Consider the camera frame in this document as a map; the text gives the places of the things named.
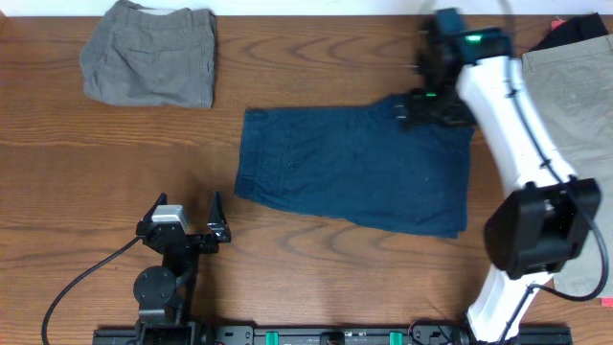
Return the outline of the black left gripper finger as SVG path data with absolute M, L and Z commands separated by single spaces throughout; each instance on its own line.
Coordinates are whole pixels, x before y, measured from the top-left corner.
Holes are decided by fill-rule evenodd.
M 207 226 L 218 242 L 230 242 L 232 232 L 227 219 L 223 213 L 221 195 L 219 191 L 214 191 L 210 211 L 207 218 Z
M 152 221 L 152 216 L 155 213 L 157 207 L 160 206 L 160 205 L 167 205 L 167 204 L 168 204 L 167 194 L 166 193 L 161 193 L 157 197 L 156 201 L 153 203 L 151 208 L 142 217 L 142 221 Z

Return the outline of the navy blue shorts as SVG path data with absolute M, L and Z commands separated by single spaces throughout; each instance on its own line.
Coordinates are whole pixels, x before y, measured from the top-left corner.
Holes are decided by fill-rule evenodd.
M 467 227 L 470 127 L 405 128 L 404 95 L 347 107 L 248 109 L 236 196 L 396 233 Z

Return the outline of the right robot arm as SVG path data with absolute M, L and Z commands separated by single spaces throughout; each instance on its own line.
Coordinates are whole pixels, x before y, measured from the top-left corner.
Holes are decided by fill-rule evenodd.
M 480 129 L 505 199 L 485 226 L 491 266 L 462 326 L 411 327 L 414 344 L 566 344 L 565 329 L 523 329 L 537 290 L 575 259 L 602 195 L 563 158 L 498 28 L 455 9 L 424 21 L 424 85 L 370 105 L 249 109 L 237 196 L 277 210 L 396 233 L 454 237 L 467 224 L 469 145 Z

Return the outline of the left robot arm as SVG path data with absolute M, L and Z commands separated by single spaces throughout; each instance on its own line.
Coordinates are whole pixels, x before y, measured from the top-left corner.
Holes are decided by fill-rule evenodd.
M 214 331 L 191 317 L 192 298 L 202 255 L 218 252 L 214 234 L 187 233 L 181 205 L 170 205 L 160 194 L 137 223 L 136 236 L 162 256 L 162 263 L 144 269 L 135 279 L 133 294 L 139 304 L 137 345 L 212 345 Z

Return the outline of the beige khaki shorts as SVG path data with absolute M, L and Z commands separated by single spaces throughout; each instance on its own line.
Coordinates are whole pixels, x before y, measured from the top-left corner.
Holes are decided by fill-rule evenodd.
M 526 53 L 522 77 L 552 140 L 602 192 L 595 216 L 612 250 L 612 36 Z

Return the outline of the black garment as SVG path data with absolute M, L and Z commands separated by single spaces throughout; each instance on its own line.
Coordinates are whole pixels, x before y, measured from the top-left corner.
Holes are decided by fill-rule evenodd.
M 595 12 L 575 16 L 568 20 L 556 20 L 544 38 L 532 47 L 531 52 L 551 49 L 609 35 L 601 16 Z

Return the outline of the folded grey shorts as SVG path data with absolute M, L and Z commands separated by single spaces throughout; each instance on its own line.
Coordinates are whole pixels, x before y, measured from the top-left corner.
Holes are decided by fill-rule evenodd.
M 216 16 L 118 1 L 83 47 L 84 94 L 120 106 L 211 108 L 216 83 Z

